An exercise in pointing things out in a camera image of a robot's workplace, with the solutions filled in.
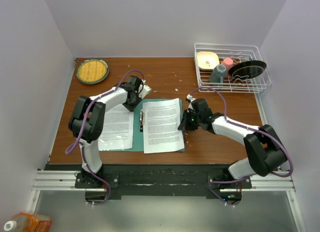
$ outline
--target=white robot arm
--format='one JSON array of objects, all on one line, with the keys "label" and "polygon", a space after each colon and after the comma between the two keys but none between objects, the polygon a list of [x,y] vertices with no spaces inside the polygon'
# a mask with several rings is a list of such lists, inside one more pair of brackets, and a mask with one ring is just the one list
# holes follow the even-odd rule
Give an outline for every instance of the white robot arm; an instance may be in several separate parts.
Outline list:
[{"label": "white robot arm", "polygon": [[228,167],[227,180],[238,180],[254,174],[266,176],[287,160],[286,151],[281,149],[284,148],[282,145],[279,146],[281,141],[272,126],[246,125],[221,113],[213,114],[203,98],[195,99],[188,95],[187,101],[190,104],[183,113],[180,130],[194,131],[201,126],[204,130],[227,136],[245,146],[247,158]]},{"label": "white robot arm", "polygon": [[[90,168],[94,174],[98,174],[102,168],[98,137],[103,129],[105,113],[120,104],[129,111],[133,111],[141,100],[151,92],[151,88],[145,83],[145,80],[130,76],[129,80],[118,88],[113,87],[97,96],[78,98],[68,127],[76,138],[81,134],[82,129],[79,145],[84,147],[81,156],[82,168],[86,172],[90,173]],[[84,123],[84,114],[90,104],[90,116],[86,118]]]}]

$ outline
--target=brown tabletop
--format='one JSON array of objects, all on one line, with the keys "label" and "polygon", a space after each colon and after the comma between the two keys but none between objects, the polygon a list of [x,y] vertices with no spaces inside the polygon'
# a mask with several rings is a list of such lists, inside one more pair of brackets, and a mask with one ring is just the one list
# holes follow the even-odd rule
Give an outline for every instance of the brown tabletop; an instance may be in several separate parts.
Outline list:
[{"label": "brown tabletop", "polygon": [[[76,67],[86,58],[77,60]],[[174,99],[183,101],[183,109],[188,103],[185,97],[197,88],[197,76],[193,58],[103,58],[110,67],[108,77],[95,85],[85,85],[73,74],[68,96],[54,142],[50,164],[81,164],[77,147],[70,155],[65,150],[75,138],[68,129],[68,122],[81,95],[93,96],[109,90],[118,84],[123,75],[131,69],[144,73],[146,83],[152,92],[146,98]],[[251,93],[223,93],[230,118],[250,125],[262,125],[256,99]],[[224,112],[223,102],[214,93],[194,94],[203,97],[212,112]],[[244,146],[227,137],[211,134],[199,128],[186,135],[185,151],[144,154],[143,152],[100,152],[104,164],[211,164],[232,163],[245,158]]]}]

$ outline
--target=yellow plate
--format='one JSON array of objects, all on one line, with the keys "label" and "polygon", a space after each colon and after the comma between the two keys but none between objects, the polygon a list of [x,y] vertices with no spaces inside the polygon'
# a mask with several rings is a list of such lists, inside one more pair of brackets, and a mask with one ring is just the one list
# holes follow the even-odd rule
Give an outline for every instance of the yellow plate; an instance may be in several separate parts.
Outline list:
[{"label": "yellow plate", "polygon": [[217,54],[211,51],[200,51],[196,54],[196,60],[201,70],[212,71],[220,64]]},{"label": "yellow plate", "polygon": [[101,59],[88,59],[83,61],[76,76],[84,84],[96,84],[104,80],[109,74],[107,63]]}]

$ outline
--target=teal clipboard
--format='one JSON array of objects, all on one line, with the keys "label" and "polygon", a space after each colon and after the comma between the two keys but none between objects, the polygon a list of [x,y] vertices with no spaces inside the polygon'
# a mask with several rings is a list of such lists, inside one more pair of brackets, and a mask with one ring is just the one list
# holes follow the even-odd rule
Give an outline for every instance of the teal clipboard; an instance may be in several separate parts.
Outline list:
[{"label": "teal clipboard", "polygon": [[[142,109],[142,104],[145,102],[151,101],[167,101],[169,99],[144,99],[141,103],[134,109],[133,115],[133,139],[132,139],[132,148],[125,150],[109,150],[109,151],[144,151],[144,133],[140,131],[140,111]],[[179,100],[180,104],[180,120],[182,119],[182,101]]]}]

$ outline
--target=white wall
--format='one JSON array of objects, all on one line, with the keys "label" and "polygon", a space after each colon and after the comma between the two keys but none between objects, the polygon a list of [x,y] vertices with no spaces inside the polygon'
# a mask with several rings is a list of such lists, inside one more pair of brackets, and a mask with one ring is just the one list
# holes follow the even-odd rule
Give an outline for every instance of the white wall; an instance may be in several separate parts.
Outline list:
[{"label": "white wall", "polygon": [[293,181],[308,231],[320,228],[320,0],[287,0],[261,46],[272,88],[263,98],[294,162]]},{"label": "white wall", "polygon": [[48,159],[73,57],[44,0],[0,0],[0,227]]},{"label": "white wall", "polygon": [[72,54],[193,56],[194,43],[260,46],[286,0],[46,0]]}]

